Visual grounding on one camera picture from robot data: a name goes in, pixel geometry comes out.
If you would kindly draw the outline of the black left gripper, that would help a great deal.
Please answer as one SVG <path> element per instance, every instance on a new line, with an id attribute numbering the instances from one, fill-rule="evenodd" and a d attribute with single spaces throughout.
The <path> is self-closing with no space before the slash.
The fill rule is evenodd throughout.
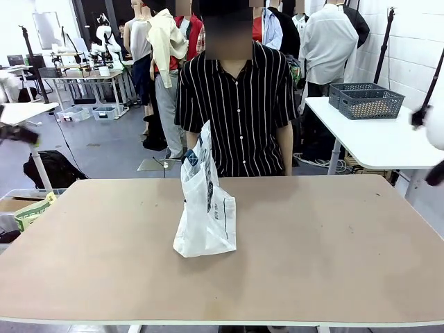
<path id="1" fill-rule="evenodd" d="M 27 144 L 36 144 L 39 141 L 39 135 L 24 126 L 1 125 L 1 143 L 5 140 L 24 142 Z"/>

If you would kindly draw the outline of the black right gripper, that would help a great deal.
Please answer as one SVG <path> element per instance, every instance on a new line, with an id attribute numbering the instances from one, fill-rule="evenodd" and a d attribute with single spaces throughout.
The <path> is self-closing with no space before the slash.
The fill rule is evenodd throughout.
<path id="1" fill-rule="evenodd" d="M 432 187 L 439 186 L 444 180 L 444 165 L 434 166 L 427 176 L 425 177 L 425 182 Z"/>

